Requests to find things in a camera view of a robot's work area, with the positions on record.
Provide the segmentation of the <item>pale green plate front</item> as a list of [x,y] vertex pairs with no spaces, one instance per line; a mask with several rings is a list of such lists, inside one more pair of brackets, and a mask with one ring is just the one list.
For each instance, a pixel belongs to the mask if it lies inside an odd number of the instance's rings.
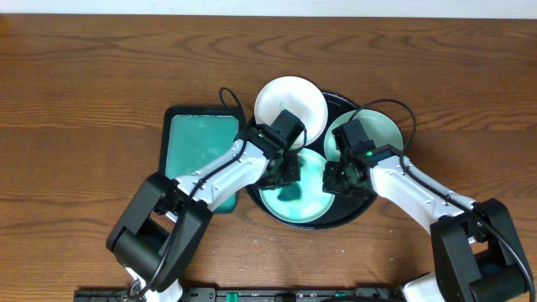
[[288,222],[309,222],[322,216],[332,205],[335,196],[322,190],[322,176],[326,159],[317,152],[304,148],[298,153],[300,164],[300,200],[276,199],[278,189],[261,190],[261,199],[268,210]]

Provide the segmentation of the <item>pale green plate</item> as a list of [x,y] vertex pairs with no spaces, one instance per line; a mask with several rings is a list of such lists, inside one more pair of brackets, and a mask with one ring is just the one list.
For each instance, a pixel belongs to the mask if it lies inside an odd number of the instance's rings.
[[[332,131],[347,122],[355,110],[346,112],[337,117],[326,131],[324,139],[324,152],[328,161],[338,162],[340,151],[336,147]],[[390,144],[401,150],[404,146],[402,133],[396,123],[387,115],[374,110],[363,109],[355,117],[359,120],[367,134],[377,147]]]
[[322,216],[332,205],[335,196],[322,190],[322,176],[326,159],[317,152],[304,148],[298,153],[300,164],[300,200],[276,199],[278,189],[261,190],[261,199],[268,210],[288,222],[309,222]]

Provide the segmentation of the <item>white plate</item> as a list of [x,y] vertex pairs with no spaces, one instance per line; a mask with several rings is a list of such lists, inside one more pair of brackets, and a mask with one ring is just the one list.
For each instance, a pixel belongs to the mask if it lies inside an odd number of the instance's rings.
[[304,78],[276,78],[258,93],[254,105],[257,124],[272,124],[283,110],[291,112],[304,123],[306,146],[316,141],[325,130],[328,121],[326,99],[315,84]]

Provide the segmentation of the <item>green yellow sponge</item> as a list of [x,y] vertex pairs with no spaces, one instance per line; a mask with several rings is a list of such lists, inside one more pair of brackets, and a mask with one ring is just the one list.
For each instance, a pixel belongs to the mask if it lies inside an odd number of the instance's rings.
[[279,193],[276,196],[277,200],[286,202],[300,200],[302,197],[302,189],[300,182],[293,182],[289,185],[279,188]]

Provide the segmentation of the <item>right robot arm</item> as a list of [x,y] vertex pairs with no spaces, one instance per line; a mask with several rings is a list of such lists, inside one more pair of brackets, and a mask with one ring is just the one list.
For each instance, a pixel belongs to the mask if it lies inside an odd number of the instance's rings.
[[401,288],[405,300],[536,299],[533,274],[507,207],[477,202],[415,168],[397,148],[367,143],[326,163],[323,190],[378,195],[417,221],[431,239],[435,270]]

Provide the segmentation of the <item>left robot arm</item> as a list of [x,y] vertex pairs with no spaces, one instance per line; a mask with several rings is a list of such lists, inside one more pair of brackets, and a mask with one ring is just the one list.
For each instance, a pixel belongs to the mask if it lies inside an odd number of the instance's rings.
[[139,187],[106,240],[107,249],[133,277],[126,299],[177,301],[179,276],[193,258],[214,210],[240,189],[281,168],[307,131],[257,125],[242,130],[220,157],[170,179],[160,172]]

